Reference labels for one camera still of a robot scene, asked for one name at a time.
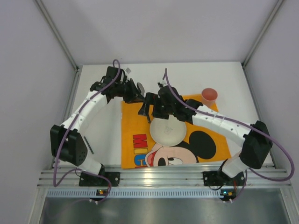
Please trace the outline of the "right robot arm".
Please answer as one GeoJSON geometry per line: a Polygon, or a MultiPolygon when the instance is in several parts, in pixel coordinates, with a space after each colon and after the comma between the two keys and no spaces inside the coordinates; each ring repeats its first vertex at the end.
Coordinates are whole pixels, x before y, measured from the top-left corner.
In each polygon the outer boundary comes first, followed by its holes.
{"type": "Polygon", "coordinates": [[[240,152],[226,159],[220,167],[220,174],[228,178],[249,168],[260,169],[273,145],[263,122],[243,124],[235,121],[193,98],[183,99],[173,87],[162,86],[157,94],[146,93],[138,113],[147,117],[153,131],[151,136],[156,142],[145,156],[149,167],[192,164],[216,155],[216,144],[204,131],[191,133],[188,142],[183,140],[182,134],[169,143],[168,134],[174,129],[169,125],[170,121],[209,129],[240,146],[240,152]]]}

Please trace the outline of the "cream round plate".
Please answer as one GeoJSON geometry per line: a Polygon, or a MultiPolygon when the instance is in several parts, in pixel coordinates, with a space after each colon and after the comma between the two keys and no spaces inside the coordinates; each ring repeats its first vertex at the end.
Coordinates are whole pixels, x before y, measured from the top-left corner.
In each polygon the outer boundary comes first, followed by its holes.
{"type": "Polygon", "coordinates": [[[170,115],[168,119],[154,118],[149,131],[157,144],[172,147],[184,140],[187,129],[185,122],[170,115]]]}

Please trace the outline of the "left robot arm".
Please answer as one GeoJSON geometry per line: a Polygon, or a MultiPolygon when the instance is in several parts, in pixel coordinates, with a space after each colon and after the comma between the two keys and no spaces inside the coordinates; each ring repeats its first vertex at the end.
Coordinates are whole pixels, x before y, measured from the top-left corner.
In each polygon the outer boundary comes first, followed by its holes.
{"type": "Polygon", "coordinates": [[[123,69],[109,66],[106,75],[92,84],[78,109],[61,125],[51,128],[51,154],[85,172],[100,174],[103,165],[89,152],[84,134],[93,118],[115,97],[128,104],[140,103],[144,101],[144,88],[134,83],[123,69]]]}

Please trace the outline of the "orange cartoon placemat cloth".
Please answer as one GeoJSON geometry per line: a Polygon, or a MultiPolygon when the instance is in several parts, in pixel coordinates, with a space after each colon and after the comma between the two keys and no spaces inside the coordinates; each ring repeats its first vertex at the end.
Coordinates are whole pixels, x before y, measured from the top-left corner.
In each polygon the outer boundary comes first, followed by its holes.
{"type": "Polygon", "coordinates": [[[186,123],[185,138],[174,146],[162,146],[150,135],[150,124],[138,115],[142,104],[121,103],[121,167],[145,168],[216,162],[231,157],[224,136],[186,123]]]}

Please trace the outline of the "pink plastic cup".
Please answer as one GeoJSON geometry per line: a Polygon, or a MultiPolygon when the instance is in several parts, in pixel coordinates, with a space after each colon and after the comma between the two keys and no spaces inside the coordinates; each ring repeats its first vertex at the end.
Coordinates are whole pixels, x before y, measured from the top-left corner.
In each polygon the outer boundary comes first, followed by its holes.
{"type": "Polygon", "coordinates": [[[201,93],[202,103],[211,108],[218,97],[218,93],[213,88],[205,88],[201,93]]]}

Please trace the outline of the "steel spoon teal handle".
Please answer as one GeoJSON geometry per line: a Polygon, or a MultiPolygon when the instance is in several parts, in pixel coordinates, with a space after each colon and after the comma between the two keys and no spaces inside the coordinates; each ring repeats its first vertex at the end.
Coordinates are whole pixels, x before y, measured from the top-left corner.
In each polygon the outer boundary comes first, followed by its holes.
{"type": "MultiPolygon", "coordinates": [[[[137,83],[137,89],[139,90],[140,94],[142,96],[144,96],[145,94],[145,89],[143,87],[143,85],[141,83],[137,83]]],[[[147,118],[147,122],[150,124],[151,123],[151,120],[150,120],[150,116],[145,116],[147,118]]]]}

